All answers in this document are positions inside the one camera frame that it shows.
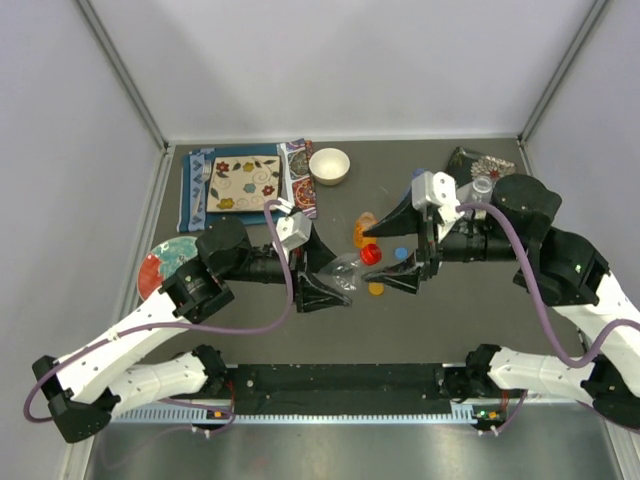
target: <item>gray floor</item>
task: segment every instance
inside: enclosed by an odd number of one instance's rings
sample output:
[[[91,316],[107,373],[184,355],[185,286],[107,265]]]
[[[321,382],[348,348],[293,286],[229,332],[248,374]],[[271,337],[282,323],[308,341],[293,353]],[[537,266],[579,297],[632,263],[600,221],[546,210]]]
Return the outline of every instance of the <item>gray floor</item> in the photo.
[[[166,426],[113,425],[98,442],[118,463]],[[616,480],[621,474],[602,421],[577,405],[528,405],[503,435],[466,425],[244,426],[206,441],[173,432],[86,480]]]
[[[318,186],[315,224],[336,254],[354,251],[353,225],[370,210],[382,218],[397,204],[418,167],[442,170],[456,146],[477,149],[516,162],[524,172],[515,140],[377,141],[316,144],[333,146],[351,158],[347,179],[336,187]],[[176,149],[180,159],[194,146]],[[171,168],[154,244],[176,236],[180,165]],[[254,244],[269,240],[265,226],[249,227]],[[389,263],[393,248],[410,249],[415,238],[381,239]],[[480,343],[497,343],[525,352],[551,348],[534,314],[530,297],[511,283],[515,264],[445,264],[423,284],[418,296],[387,288],[381,297],[358,292],[351,308],[293,315],[268,336],[202,337],[184,333],[150,356],[164,360],[178,351],[210,343],[229,363],[399,363],[462,362]],[[208,324],[252,327],[272,322],[284,302],[282,286],[232,283],[236,301]],[[558,337],[571,354],[581,352],[575,328],[552,315]]]

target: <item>white wall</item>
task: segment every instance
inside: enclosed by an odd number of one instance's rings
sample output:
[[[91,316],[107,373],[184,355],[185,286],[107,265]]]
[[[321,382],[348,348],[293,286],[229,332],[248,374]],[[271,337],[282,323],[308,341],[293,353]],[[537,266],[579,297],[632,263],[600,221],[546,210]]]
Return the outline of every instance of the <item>white wall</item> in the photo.
[[[640,306],[640,3],[606,16],[530,141],[535,173],[564,199],[558,224],[609,260]]]
[[[22,417],[31,364],[111,321],[159,152],[72,2],[0,11],[0,476],[41,480],[66,444]]]
[[[591,0],[93,0],[170,140],[519,133]]]

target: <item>white bowl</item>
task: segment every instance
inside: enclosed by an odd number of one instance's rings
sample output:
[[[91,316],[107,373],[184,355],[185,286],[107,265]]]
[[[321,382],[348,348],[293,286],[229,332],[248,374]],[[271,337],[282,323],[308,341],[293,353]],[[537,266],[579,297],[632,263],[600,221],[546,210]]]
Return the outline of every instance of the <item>white bowl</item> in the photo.
[[[309,170],[323,185],[337,185],[347,176],[351,162],[342,150],[323,148],[311,155]]]

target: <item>blue placemat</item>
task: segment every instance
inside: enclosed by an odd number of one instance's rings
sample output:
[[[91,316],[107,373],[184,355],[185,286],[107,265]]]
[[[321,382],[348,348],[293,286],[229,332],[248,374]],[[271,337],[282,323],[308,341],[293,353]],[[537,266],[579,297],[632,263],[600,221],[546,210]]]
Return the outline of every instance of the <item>blue placemat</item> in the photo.
[[[199,148],[192,150],[182,158],[182,184],[180,194],[180,219],[178,232],[189,233],[204,230],[215,220],[223,216],[233,215],[245,225],[260,225],[267,221],[264,213],[208,213],[206,211],[207,191],[209,181],[204,181],[203,168],[205,162],[210,162],[215,169],[218,157],[235,157],[244,155],[279,155],[277,145],[247,145],[223,148]],[[274,212],[274,218],[283,214]]]

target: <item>orange bottle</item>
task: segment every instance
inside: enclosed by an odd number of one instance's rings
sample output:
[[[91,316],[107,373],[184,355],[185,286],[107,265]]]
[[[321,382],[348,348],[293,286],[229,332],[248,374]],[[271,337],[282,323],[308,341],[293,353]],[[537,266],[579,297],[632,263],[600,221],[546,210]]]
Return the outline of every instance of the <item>orange bottle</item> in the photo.
[[[363,237],[362,232],[373,227],[378,221],[371,212],[364,212],[358,220],[356,220],[356,228],[353,232],[353,243],[357,248],[363,248],[371,243],[375,244],[378,239],[375,237]]]

